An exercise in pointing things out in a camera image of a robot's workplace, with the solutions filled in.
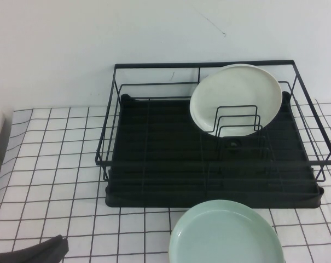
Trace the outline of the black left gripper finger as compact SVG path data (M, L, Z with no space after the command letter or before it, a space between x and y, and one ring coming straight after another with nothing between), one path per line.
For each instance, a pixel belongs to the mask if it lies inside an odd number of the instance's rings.
M52 248L62 239L63 237L58 235L25 249L0 253L0 262L48 262L48 255Z

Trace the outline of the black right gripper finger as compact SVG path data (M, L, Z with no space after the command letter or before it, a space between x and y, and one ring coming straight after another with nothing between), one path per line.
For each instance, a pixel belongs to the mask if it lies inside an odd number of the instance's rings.
M62 239L55 245L48 255L48 263L60 263L69 251L67 238Z

